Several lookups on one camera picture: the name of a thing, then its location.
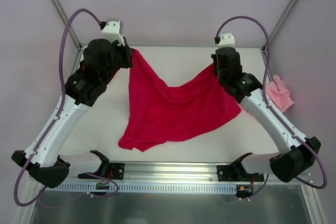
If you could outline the pink t shirt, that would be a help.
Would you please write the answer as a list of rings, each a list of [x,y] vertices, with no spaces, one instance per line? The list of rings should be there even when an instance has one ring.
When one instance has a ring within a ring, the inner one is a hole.
[[[266,84],[266,94],[282,114],[295,103],[290,96],[290,91],[278,75],[274,75],[273,81]]]

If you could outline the red t shirt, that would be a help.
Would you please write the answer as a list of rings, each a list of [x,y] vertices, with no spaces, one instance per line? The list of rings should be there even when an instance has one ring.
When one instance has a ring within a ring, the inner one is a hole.
[[[118,146],[144,152],[216,130],[241,113],[210,64],[189,82],[169,87],[138,50],[129,74],[129,121]]]

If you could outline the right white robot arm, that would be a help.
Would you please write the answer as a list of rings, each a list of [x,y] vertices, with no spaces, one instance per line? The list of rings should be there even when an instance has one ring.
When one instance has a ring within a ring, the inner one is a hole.
[[[216,49],[212,54],[215,76],[226,93],[261,124],[278,151],[270,154],[247,153],[237,159],[233,175],[246,180],[251,174],[273,174],[288,183],[311,167],[320,150],[316,137],[308,138],[263,96],[263,87],[250,73],[243,72],[240,55],[233,47]]]

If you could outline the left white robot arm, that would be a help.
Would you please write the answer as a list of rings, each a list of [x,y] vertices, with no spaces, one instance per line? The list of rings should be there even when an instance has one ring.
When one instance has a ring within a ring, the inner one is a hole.
[[[25,168],[29,175],[48,188],[59,186],[67,177],[96,178],[106,176],[109,159],[97,150],[80,155],[61,155],[65,141],[90,108],[107,89],[108,84],[121,68],[131,68],[133,49],[126,41],[94,39],[83,51],[79,68],[65,83],[65,94],[59,99],[56,114],[45,125],[34,144],[24,151],[15,151],[12,160]]]

